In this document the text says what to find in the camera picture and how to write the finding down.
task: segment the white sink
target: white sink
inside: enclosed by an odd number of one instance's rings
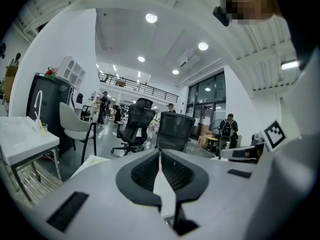
[[[59,138],[36,130],[30,117],[0,117],[0,145],[4,159],[13,165],[59,144]]]

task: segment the chair headrest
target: chair headrest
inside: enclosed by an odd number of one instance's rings
[[[147,109],[151,109],[153,103],[154,102],[149,100],[149,99],[138,98],[138,100],[135,102],[135,105],[139,106],[139,107],[144,107],[144,108],[147,108]]]

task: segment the black mesh office chair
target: black mesh office chair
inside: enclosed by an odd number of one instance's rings
[[[185,152],[195,121],[187,115],[162,112],[155,147]]]
[[[142,145],[148,138],[147,128],[154,118],[156,112],[151,109],[152,101],[146,98],[139,98],[135,104],[130,105],[128,112],[128,122],[123,131],[120,130],[121,122],[117,122],[118,129],[116,136],[121,138],[126,143],[121,143],[126,146],[113,147],[111,153],[115,150],[126,150],[126,156],[130,151],[136,153],[139,145]],[[141,136],[137,137],[138,129],[141,129]]]

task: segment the ceiling light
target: ceiling light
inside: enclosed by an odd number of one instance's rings
[[[147,22],[149,23],[155,23],[158,19],[157,15],[153,15],[153,14],[150,14],[148,13],[146,16],[145,16],[145,19]]]
[[[281,63],[282,70],[288,70],[299,67],[299,63],[296,60],[286,61]]]
[[[201,42],[199,43],[198,47],[201,51],[205,51],[209,46],[205,42]]]
[[[138,60],[139,60],[140,62],[145,62],[146,59],[145,59],[144,57],[142,57],[142,56],[139,56],[139,57],[138,57]]]

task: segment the round ceiling light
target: round ceiling light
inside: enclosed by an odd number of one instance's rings
[[[150,14],[148,13],[146,16],[145,16],[145,19],[147,22],[149,23],[155,23],[158,19],[157,15],[153,15],[153,14]]]
[[[206,49],[208,49],[209,45],[207,45],[205,42],[201,42],[199,43],[198,47],[201,51],[205,51]]]
[[[140,62],[145,62],[146,59],[145,59],[144,57],[142,57],[142,56],[139,56],[139,57],[138,57],[138,60],[139,60]]]

